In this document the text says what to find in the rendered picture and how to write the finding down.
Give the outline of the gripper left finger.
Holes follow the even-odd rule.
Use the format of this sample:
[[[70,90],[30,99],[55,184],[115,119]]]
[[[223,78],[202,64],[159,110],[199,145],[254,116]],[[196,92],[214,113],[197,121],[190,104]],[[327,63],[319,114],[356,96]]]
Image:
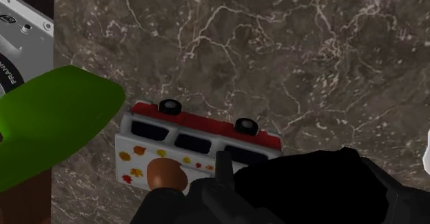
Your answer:
[[[192,181],[188,194],[151,190],[130,224],[254,224],[254,208],[234,191],[229,152],[216,153],[215,177]]]

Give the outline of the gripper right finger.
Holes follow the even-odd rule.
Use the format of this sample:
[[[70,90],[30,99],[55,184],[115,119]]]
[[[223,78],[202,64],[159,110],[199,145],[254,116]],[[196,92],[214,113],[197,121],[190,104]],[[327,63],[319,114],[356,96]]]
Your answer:
[[[404,186],[370,159],[362,161],[387,189],[389,207],[382,224],[430,224],[430,192]]]

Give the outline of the white red toy van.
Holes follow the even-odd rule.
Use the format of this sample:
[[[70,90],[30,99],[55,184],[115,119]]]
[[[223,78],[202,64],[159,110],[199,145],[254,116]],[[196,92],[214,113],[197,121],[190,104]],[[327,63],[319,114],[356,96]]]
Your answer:
[[[232,156],[233,170],[280,157],[282,137],[248,118],[234,123],[183,111],[180,102],[137,101],[123,115],[115,135],[116,179],[149,190],[147,167],[158,158],[179,163],[189,182],[213,177],[220,150]]]

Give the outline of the white object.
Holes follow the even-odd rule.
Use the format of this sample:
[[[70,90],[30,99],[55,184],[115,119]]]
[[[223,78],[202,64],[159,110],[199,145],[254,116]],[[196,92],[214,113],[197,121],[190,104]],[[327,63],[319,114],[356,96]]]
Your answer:
[[[430,130],[427,132],[427,146],[422,157],[425,172],[430,176]]]

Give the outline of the brown egg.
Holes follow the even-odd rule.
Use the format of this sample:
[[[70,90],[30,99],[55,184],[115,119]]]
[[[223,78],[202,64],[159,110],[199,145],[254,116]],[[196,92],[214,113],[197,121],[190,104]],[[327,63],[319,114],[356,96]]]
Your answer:
[[[151,190],[166,187],[182,192],[187,187],[188,179],[179,162],[157,158],[147,165],[147,184]]]

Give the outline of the black lumpy object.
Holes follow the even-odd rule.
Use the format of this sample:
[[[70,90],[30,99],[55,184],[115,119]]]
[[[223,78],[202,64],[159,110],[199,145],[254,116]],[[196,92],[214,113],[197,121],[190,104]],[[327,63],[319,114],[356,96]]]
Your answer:
[[[386,187],[348,147],[278,157],[234,180],[246,201],[285,224],[382,224],[389,207]]]

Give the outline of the green flat rounded object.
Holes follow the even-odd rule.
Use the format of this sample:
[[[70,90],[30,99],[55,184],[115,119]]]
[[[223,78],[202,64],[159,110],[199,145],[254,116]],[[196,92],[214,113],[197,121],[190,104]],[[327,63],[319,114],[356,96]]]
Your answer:
[[[125,100],[121,85],[73,65],[0,98],[0,193],[66,160],[93,139]]]

